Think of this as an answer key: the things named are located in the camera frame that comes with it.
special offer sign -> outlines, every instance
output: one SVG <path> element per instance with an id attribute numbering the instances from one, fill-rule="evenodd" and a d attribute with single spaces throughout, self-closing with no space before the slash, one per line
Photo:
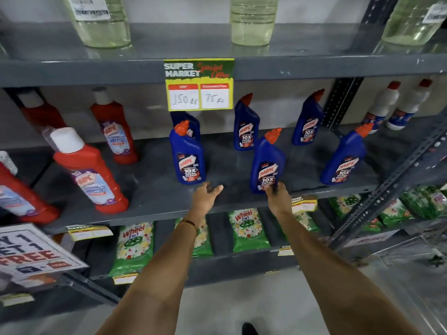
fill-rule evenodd
<path id="1" fill-rule="evenodd" d="M 0 271 L 15 280 L 85 267 L 31 223 L 0 228 Z"/>

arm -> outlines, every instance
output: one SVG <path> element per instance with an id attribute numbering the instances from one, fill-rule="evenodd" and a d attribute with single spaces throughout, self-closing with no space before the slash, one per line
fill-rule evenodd
<path id="1" fill-rule="evenodd" d="M 366 276 L 297 223 L 283 183 L 265 191 L 331 335 L 419 334 Z"/>
<path id="2" fill-rule="evenodd" d="M 195 227 L 178 224 L 96 335 L 174 334 L 197 229 L 224 188 L 220 185 L 208 192 L 209 184 L 197 188 L 185 216 Z"/>

blue harpic bottle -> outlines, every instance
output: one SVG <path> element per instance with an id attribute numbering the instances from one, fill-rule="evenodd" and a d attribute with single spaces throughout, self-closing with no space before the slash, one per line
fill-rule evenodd
<path id="1" fill-rule="evenodd" d="M 275 128 L 265 133 L 255 144 L 250 188 L 255 194 L 264 193 L 266 184 L 275 184 L 286 165 L 286 156 L 274 143 L 281 133 Z"/>
<path id="2" fill-rule="evenodd" d="M 250 151 L 254 148 L 259 129 L 259 116 L 249 107 L 253 93 L 247 94 L 234 107 L 233 144 L 237 151 Z"/>
<path id="3" fill-rule="evenodd" d="M 173 127 L 175 127 L 177 124 L 184 120 L 189 120 L 190 127 L 188 128 L 187 135 L 189 137 L 195 138 L 197 141 L 200 142 L 200 122 L 198 119 L 193 117 L 191 114 L 188 114 L 184 111 L 172 111 L 169 112 L 171 114 L 172 124 Z"/>
<path id="4" fill-rule="evenodd" d="M 345 182 L 352 170 L 366 156 L 363 138 L 371 132 L 374 123 L 366 123 L 340 139 L 337 150 L 326 168 L 321 173 L 320 180 L 326 185 Z"/>
<path id="5" fill-rule="evenodd" d="M 182 184 L 198 184 L 205 180 L 205 160 L 199 141 L 187 135 L 190 122 L 177 124 L 169 134 L 177 179 Z"/>
<path id="6" fill-rule="evenodd" d="M 324 93 L 324 89 L 317 90 L 303 103 L 303 109 L 293 132 L 294 145 L 310 145 L 313 142 L 324 115 L 323 109 L 318 104 Z"/>

white bottle with red cap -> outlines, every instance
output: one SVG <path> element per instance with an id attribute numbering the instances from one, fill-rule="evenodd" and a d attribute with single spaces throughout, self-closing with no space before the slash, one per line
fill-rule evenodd
<path id="1" fill-rule="evenodd" d="M 391 107 L 396 104 L 397 100 L 399 99 L 399 91 L 397 90 L 399 86 L 399 81 L 392 81 L 388 85 L 388 88 L 382 90 L 376 95 L 374 104 L 371 108 L 369 108 L 364 119 L 362 120 L 362 124 L 374 123 L 369 134 L 377 131 Z"/>
<path id="2" fill-rule="evenodd" d="M 415 112 L 419 110 L 419 106 L 427 101 L 430 96 L 430 84 L 432 80 L 424 78 L 419 86 L 414 88 L 408 94 L 402 104 L 395 109 L 387 122 L 387 127 L 391 130 L 403 129 Z"/>

right arm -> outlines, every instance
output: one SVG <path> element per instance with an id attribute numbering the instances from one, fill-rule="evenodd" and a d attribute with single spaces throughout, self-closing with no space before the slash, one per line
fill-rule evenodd
<path id="1" fill-rule="evenodd" d="M 283 183 L 265 192 L 331 335 L 420 334 L 366 276 L 297 222 Z"/>

